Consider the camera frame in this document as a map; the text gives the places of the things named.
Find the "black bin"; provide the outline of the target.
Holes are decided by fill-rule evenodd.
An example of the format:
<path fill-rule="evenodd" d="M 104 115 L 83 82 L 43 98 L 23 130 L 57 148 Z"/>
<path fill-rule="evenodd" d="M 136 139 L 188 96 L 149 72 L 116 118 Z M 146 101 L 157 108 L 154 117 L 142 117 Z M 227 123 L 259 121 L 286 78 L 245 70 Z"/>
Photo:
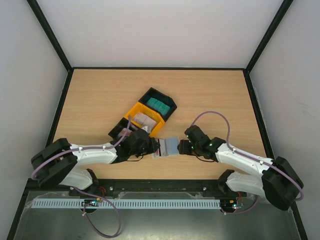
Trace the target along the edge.
<path fill-rule="evenodd" d="M 128 126 L 128 119 L 126 118 L 122 118 L 117 124 L 116 126 L 108 133 L 108 135 L 115 139 L 119 139 L 120 137 L 122 137 L 127 129 Z M 126 136 L 129 136 L 132 132 L 136 131 L 139 127 L 137 125 L 135 125 L 134 123 L 130 123 L 130 127 L 128 128 L 127 132 L 126 132 Z"/>
<path fill-rule="evenodd" d="M 165 122 L 177 109 L 176 103 L 170 96 L 161 93 L 153 87 L 138 102 L 159 113 Z"/>

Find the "beige card holder wallet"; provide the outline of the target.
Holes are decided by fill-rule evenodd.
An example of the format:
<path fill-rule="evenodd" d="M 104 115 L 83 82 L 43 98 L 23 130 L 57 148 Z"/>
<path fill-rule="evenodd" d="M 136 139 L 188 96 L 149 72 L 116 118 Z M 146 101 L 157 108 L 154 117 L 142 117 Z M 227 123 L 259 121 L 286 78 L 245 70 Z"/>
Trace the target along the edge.
<path fill-rule="evenodd" d="M 159 148 L 152 154 L 154 159 L 180 155 L 178 150 L 179 137 L 156 138 L 155 140 L 159 144 Z"/>

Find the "yellow bin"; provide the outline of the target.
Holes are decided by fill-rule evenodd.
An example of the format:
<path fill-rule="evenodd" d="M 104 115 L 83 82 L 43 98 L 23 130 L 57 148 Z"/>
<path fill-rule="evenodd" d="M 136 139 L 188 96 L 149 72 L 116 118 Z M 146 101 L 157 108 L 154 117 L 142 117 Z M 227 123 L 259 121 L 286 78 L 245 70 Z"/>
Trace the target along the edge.
<path fill-rule="evenodd" d="M 145 128 L 151 137 L 155 137 L 165 124 L 158 112 L 140 102 L 137 102 L 124 116 L 127 120 L 129 117 L 133 125 Z"/>

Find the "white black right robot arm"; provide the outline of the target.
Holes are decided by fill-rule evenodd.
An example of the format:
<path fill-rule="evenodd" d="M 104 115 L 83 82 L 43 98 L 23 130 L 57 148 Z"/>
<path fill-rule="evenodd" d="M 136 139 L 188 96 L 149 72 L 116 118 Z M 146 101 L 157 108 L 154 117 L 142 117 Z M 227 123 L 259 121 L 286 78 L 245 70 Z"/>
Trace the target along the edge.
<path fill-rule="evenodd" d="M 241 174 L 228 169 L 219 177 L 218 191 L 224 196 L 233 192 L 249 193 L 265 198 L 283 211 L 304 197 L 302 181 L 282 157 L 260 157 L 237 149 L 218 137 L 198 142 L 181 140 L 177 149 L 181 155 L 204 157 L 243 171 Z"/>

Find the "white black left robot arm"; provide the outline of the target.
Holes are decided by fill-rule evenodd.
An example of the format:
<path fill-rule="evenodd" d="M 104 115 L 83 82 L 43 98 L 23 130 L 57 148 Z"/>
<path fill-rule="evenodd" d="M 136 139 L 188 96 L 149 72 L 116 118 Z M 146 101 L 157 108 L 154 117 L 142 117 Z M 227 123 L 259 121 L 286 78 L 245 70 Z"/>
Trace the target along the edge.
<path fill-rule="evenodd" d="M 71 144 L 60 138 L 32 157 L 31 178 L 42 188 L 64 185 L 85 190 L 94 184 L 96 176 L 84 166 L 126 162 L 132 156 L 153 154 L 159 147 L 144 129 L 127 129 L 121 137 L 100 145 Z"/>

